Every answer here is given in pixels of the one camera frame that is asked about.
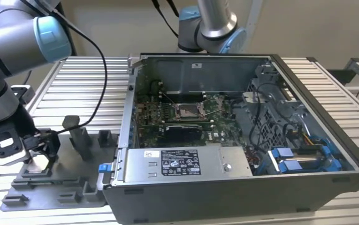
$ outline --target power supply label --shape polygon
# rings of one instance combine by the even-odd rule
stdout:
[[[165,176],[202,175],[198,150],[162,151]]]

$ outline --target robotic arm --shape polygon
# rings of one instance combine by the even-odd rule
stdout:
[[[59,1],[49,3],[57,6]],[[29,150],[54,156],[54,148],[59,147],[59,142],[46,144],[51,134],[35,128],[5,81],[71,55],[71,43],[58,20],[51,16],[38,17],[39,12],[42,8],[26,0],[0,0],[0,165],[29,160]]]
[[[67,58],[71,43],[38,0],[0,0],[0,165],[29,162],[30,150],[57,157],[61,146],[55,131],[39,131],[5,79],[26,70]],[[59,0],[46,1],[51,7]],[[227,0],[198,0],[179,16],[178,47],[182,52],[238,53],[246,30]]]

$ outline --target barcode label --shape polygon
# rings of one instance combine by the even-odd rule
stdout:
[[[145,158],[159,158],[161,151],[145,151]]]

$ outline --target open computer chassis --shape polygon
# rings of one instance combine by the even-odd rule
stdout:
[[[123,224],[315,211],[359,148],[278,55],[142,54],[105,196]]]

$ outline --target yellow wire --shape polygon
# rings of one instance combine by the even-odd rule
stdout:
[[[307,135],[306,135],[306,134],[303,134],[303,136],[306,137],[306,139],[307,139],[309,143],[310,143],[311,145],[314,145],[314,142],[310,140],[310,138],[307,137]]]

